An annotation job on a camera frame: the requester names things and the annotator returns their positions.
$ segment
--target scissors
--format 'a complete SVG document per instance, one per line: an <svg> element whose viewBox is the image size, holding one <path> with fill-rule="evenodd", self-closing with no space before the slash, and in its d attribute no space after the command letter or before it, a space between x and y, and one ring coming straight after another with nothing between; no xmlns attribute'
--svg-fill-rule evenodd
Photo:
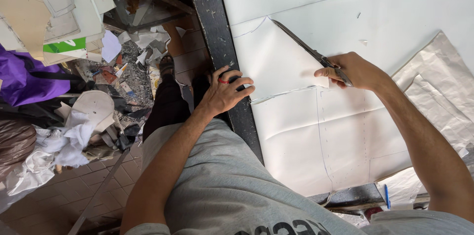
<svg viewBox="0 0 474 235"><path fill-rule="evenodd" d="M342 70L338 67L334 67L331 63L329 63L328 58L326 56L323 56L322 54L318 53L317 50L311 49L307 44L305 44L300 38L298 38L293 32L291 32L287 27L285 27L283 24L276 20L272 20L277 26L279 26L286 34L288 34L290 37L295 40L297 44L299 44L301 47L303 47L308 53L310 53L311 56L313 56L319 63L322 64L323 67L325 68L334 68L336 71L336 74L339 75L344 81L344 84L346 84L347 87L353 87L352 82L349 80L349 78L342 72Z"/></svg>

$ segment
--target hand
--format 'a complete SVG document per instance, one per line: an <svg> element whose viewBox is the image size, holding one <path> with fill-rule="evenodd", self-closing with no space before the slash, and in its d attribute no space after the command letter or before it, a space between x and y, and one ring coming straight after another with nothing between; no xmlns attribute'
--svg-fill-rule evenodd
<svg viewBox="0 0 474 235"><path fill-rule="evenodd" d="M233 108L240 100L248 96L255 90L255 86L250 86L240 92L236 89L243 84L253 84L251 78L238 78L230 84L221 83L218 81L219 75L226 71L229 66L219 68L212 74L212 82L209 89L204 94L201 102L196 110L204 110L210 117L215 117L222 112ZM233 76L241 76L242 72L238 70L231 70L222 75L222 81L228 81Z"/></svg>
<svg viewBox="0 0 474 235"><path fill-rule="evenodd" d="M363 59L355 52L328 57L328 61L336 67L339 67L344 74L352 81L354 87L366 89L373 92L387 84L394 83L387 73L369 61ZM342 89L346 85L341 77L336 74L334 68L321 68L314 72L315 77L329 77L332 83L337 84Z"/></svg>

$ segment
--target brown plastic bag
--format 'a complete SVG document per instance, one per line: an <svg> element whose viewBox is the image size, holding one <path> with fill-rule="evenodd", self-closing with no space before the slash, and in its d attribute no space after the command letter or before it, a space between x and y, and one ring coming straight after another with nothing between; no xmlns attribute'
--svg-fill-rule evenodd
<svg viewBox="0 0 474 235"><path fill-rule="evenodd" d="M22 120L0 120L0 181L35 148L36 130Z"/></svg>

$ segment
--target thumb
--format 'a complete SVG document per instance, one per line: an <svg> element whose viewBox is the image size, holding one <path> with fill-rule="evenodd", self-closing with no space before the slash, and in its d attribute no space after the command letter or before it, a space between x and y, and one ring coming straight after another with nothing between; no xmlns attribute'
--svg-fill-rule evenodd
<svg viewBox="0 0 474 235"><path fill-rule="evenodd" d="M329 77L342 81L341 77L336 73L334 68L321 68L314 72L315 77Z"/></svg>

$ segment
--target purple fabric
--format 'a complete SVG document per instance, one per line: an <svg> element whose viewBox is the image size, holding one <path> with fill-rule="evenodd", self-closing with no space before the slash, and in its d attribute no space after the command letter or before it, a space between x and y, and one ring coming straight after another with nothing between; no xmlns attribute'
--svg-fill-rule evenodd
<svg viewBox="0 0 474 235"><path fill-rule="evenodd" d="M60 72L58 65L45 67L27 52L6 51L0 45L0 79L3 83L0 96L11 106L26 105L55 98L66 93L71 84L68 80L36 78L28 73L25 62L20 57L30 59L35 68L30 72Z"/></svg>

